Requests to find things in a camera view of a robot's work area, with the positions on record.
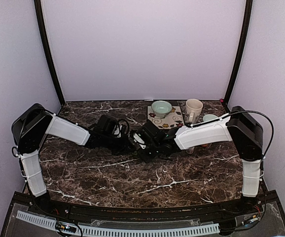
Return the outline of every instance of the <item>light green bowl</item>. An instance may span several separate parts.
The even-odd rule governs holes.
[[[158,100],[152,103],[151,108],[157,117],[163,119],[171,112],[172,105],[167,101]]]

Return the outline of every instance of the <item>white slotted strip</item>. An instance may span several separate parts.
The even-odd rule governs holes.
[[[23,211],[18,211],[16,218],[48,230],[56,231],[55,219],[48,219]],[[119,230],[79,226],[85,237],[197,237],[219,233],[219,224],[166,230]],[[77,229],[74,235],[80,236],[80,230]]]

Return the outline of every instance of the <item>dark marble surface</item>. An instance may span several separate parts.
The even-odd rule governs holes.
[[[132,129],[146,122],[146,101],[68,102],[60,115],[88,127],[102,114],[126,119]],[[171,101],[182,106],[185,101]],[[225,113],[218,101],[204,101],[202,115]],[[108,156],[48,137],[40,153],[52,199],[108,207],[177,207],[239,198],[242,165],[232,142],[196,147],[170,160],[145,164],[136,155]]]

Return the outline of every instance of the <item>white backdrop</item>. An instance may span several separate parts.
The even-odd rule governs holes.
[[[220,99],[245,0],[44,0],[67,101]]]

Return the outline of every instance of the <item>white wall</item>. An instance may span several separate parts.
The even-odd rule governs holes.
[[[285,210],[285,0],[255,0],[243,61],[230,106],[264,112],[275,137],[265,162],[265,180]],[[264,125],[266,139],[269,125]]]
[[[60,105],[42,49],[33,0],[0,0],[0,232],[14,191],[24,181],[11,155],[11,125],[38,102]]]
[[[245,0],[44,0],[65,99],[223,98]]]

